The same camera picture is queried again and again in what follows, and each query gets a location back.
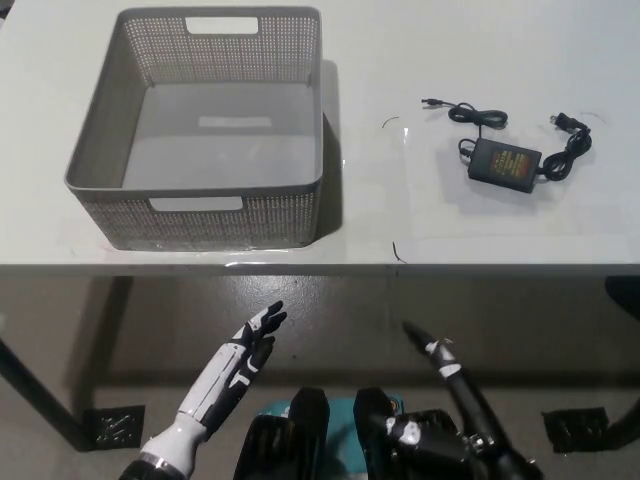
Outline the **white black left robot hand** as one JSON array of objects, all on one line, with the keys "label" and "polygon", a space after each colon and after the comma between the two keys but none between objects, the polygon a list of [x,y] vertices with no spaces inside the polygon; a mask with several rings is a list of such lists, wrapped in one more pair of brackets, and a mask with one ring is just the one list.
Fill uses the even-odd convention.
[{"label": "white black left robot hand", "polygon": [[210,359],[178,412],[193,418],[211,437],[266,364],[274,348],[273,333],[286,317],[279,300],[244,323]]}]

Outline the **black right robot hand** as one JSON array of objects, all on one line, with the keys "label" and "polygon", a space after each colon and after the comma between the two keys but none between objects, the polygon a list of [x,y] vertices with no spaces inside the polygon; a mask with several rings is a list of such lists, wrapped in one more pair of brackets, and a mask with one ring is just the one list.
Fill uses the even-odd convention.
[{"label": "black right robot hand", "polygon": [[464,434],[477,435],[487,447],[508,445],[507,435],[486,398],[445,343],[412,322],[404,321],[402,327],[410,342],[429,359],[446,384],[462,417]]}]

